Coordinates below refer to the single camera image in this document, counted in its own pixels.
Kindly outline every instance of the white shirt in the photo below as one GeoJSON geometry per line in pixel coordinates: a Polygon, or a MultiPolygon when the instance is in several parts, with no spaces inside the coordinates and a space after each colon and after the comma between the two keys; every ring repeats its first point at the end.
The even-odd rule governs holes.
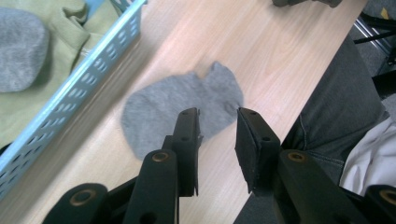
{"type": "Polygon", "coordinates": [[[396,187],[396,122],[388,118],[371,129],[352,149],[340,186],[364,195],[371,185],[396,187]]]}

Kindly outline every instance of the dark denim pants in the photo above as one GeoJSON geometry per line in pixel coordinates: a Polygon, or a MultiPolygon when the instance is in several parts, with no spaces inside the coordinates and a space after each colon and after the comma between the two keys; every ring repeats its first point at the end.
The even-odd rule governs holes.
{"type": "MultiPolygon", "coordinates": [[[[347,37],[282,147],[309,153],[338,184],[349,152],[388,116],[358,50],[347,37]]],[[[272,207],[271,197],[251,195],[235,223],[276,223],[272,207]]]]}

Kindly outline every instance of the gray sock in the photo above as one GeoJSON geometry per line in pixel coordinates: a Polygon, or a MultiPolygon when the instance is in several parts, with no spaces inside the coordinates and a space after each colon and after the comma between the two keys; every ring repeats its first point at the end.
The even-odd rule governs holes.
{"type": "Polygon", "coordinates": [[[0,7],[0,92],[23,91],[43,65],[49,33],[34,14],[0,7]]]}
{"type": "Polygon", "coordinates": [[[243,106],[243,93],[233,73],[213,63],[204,79],[191,72],[166,77],[128,99],[121,125],[125,137],[139,159],[160,149],[166,135],[172,135],[181,111],[200,109],[200,126],[204,141],[232,124],[236,109],[243,106]]]}

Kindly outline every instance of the green cloth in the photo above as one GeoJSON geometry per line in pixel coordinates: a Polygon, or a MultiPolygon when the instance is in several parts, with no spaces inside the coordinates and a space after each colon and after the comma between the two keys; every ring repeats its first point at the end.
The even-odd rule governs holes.
{"type": "Polygon", "coordinates": [[[50,35],[48,56],[34,84],[25,91],[0,93],[2,147],[15,140],[119,15],[109,0],[88,21],[83,0],[0,0],[0,7],[36,14],[50,35]]]}

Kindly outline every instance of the light wood tabletop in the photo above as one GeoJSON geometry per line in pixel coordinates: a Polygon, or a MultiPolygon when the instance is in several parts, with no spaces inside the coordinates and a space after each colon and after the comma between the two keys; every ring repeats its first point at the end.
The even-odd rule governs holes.
{"type": "MultiPolygon", "coordinates": [[[[366,0],[330,8],[306,1],[162,0],[143,7],[140,39],[111,76],[0,202],[1,223],[40,223],[69,189],[114,189],[139,173],[120,116],[128,97],[172,75],[230,68],[245,98],[283,140],[366,0]]],[[[236,122],[201,145],[198,197],[180,199],[180,223],[233,223],[248,199],[234,152],[236,122]]]]}

